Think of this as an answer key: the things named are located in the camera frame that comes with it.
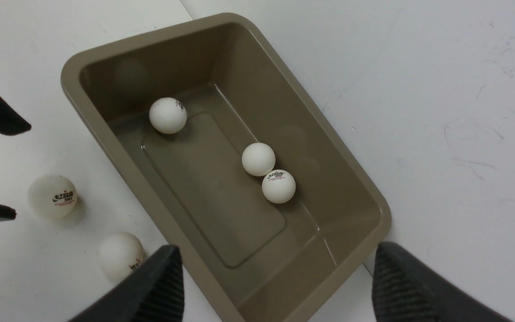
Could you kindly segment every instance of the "beige plastic bin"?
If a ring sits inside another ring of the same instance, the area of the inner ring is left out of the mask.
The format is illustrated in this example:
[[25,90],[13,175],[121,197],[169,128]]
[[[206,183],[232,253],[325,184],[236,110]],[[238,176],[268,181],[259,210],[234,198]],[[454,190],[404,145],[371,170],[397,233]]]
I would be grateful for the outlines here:
[[[220,14],[72,57],[66,96],[225,322],[306,321],[390,228],[386,201],[257,28]],[[188,122],[156,132],[175,97]],[[269,203],[241,153],[269,144],[296,195]]]

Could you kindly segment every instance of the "printed logo on ball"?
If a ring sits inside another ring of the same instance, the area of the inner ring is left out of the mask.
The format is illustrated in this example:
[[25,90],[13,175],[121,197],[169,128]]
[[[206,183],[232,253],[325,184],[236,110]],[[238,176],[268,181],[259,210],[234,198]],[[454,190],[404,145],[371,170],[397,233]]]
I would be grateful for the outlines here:
[[267,181],[285,179],[286,177],[284,177],[283,175],[284,173],[282,171],[275,171],[274,173],[270,173],[270,175],[267,176]]
[[55,206],[65,206],[74,202],[74,191],[64,190],[62,194],[55,195],[53,197]]
[[128,267],[130,267],[132,269],[132,271],[136,271],[140,267],[140,265],[143,263],[143,261],[141,261],[138,258],[135,258],[135,261],[136,261],[136,263],[134,263],[133,265],[128,265]]
[[176,106],[180,106],[180,110],[184,110],[184,104],[182,104],[179,100],[176,100]]

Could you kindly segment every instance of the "white ping pong ball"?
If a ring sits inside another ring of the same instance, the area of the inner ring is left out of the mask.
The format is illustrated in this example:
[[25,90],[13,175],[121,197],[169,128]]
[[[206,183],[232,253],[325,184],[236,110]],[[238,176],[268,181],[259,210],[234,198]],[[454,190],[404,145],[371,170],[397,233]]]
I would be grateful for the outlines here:
[[35,214],[59,219],[69,214],[75,207],[77,189],[62,175],[43,175],[29,186],[27,203]]
[[174,134],[186,125],[186,109],[178,100],[165,97],[154,102],[148,113],[152,126],[163,134]]
[[241,165],[256,177],[268,174],[275,166],[275,153],[265,143],[252,143],[241,155]]
[[295,179],[285,170],[271,171],[262,181],[263,195],[273,203],[286,203],[295,194]]
[[117,283],[137,269],[144,258],[143,245],[129,233],[115,233],[98,246],[97,264],[110,281]]

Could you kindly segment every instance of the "ping pong ball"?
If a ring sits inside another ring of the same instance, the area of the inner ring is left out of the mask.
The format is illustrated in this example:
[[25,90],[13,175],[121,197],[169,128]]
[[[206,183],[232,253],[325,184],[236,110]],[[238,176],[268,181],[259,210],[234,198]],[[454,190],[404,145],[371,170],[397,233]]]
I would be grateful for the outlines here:
[[59,219],[75,207],[77,189],[62,175],[43,175],[29,186],[27,203],[35,214]]
[[110,281],[120,282],[137,269],[144,258],[143,245],[129,233],[115,233],[98,246],[97,263]]
[[273,203],[286,203],[295,194],[295,179],[285,170],[271,171],[262,181],[263,195]]
[[148,113],[152,126],[163,134],[174,134],[186,125],[186,109],[178,100],[165,97],[154,102]]
[[241,165],[256,177],[268,174],[275,166],[275,153],[265,143],[252,143],[241,154]]

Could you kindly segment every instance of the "white table surface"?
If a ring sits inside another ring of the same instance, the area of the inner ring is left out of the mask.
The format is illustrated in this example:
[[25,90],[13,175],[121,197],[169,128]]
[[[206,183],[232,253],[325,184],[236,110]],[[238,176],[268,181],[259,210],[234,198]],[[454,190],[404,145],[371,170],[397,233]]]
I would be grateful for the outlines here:
[[388,239],[515,320],[515,0],[182,2],[253,21],[388,200]]
[[[33,126],[0,135],[0,203],[17,219],[0,222],[0,322],[71,318],[113,287],[96,266],[96,247],[130,232],[152,253],[166,243],[65,98],[59,75],[73,54],[191,20],[178,0],[0,0],[0,96]],[[27,186],[63,174],[77,187],[66,220],[31,214]],[[312,321],[374,321],[371,277],[360,267]],[[219,322],[186,273],[184,322]]]

